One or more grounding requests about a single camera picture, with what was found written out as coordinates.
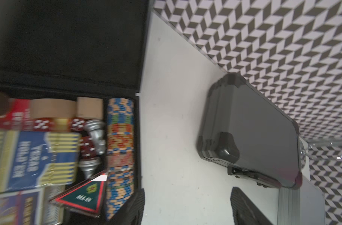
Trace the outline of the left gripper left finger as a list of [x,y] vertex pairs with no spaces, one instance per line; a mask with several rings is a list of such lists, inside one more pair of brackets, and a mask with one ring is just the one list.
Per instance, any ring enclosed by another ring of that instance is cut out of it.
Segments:
[[145,207],[145,191],[137,189],[106,225],[141,225]]

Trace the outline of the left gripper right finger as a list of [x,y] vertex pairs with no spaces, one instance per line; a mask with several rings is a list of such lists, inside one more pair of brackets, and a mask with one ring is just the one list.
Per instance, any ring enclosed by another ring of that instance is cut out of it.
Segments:
[[230,202],[235,225],[272,225],[240,188],[232,189]]

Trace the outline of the black poker case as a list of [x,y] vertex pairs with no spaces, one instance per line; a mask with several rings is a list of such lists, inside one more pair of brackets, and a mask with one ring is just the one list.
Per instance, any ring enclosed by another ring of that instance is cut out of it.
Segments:
[[228,73],[209,89],[197,152],[228,174],[269,188],[303,183],[298,123],[243,76]]
[[[0,193],[0,225],[106,225],[141,189],[150,1],[0,1],[0,129],[80,134],[68,185]],[[99,217],[50,202],[106,173]]]

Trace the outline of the silver aluminium poker case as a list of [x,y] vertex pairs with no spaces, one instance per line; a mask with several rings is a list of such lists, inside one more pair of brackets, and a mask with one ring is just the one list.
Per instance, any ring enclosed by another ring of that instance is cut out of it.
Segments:
[[288,188],[279,190],[277,225],[325,224],[324,194],[306,177],[297,190]]

